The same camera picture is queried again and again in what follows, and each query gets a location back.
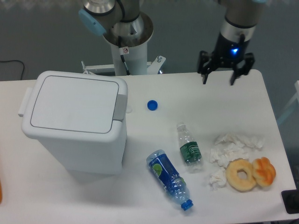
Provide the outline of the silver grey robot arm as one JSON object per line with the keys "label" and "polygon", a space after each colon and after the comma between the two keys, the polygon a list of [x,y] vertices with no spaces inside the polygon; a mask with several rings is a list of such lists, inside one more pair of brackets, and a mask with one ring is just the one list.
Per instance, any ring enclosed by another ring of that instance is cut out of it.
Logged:
{"label": "silver grey robot arm", "polygon": [[[213,52],[199,53],[197,72],[206,83],[219,68],[233,70],[230,83],[247,75],[255,58],[246,51],[265,5],[263,0],[220,0],[226,8]],[[94,35],[110,44],[114,71],[118,76],[149,74],[147,43],[153,34],[151,19],[137,0],[85,0],[78,15]]]}

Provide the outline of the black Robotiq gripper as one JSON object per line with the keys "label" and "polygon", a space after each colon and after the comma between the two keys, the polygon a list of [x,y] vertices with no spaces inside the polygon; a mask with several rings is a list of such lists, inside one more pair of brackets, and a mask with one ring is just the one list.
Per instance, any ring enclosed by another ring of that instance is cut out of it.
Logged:
{"label": "black Robotiq gripper", "polygon": [[[248,75],[255,63],[254,54],[246,53],[248,44],[244,33],[238,34],[236,41],[220,33],[212,53],[203,50],[199,53],[197,72],[202,76],[203,84],[206,84],[209,74],[218,68],[233,69],[230,85],[234,85],[235,80],[242,75]],[[238,68],[237,64],[241,61],[244,61],[244,65]]]}

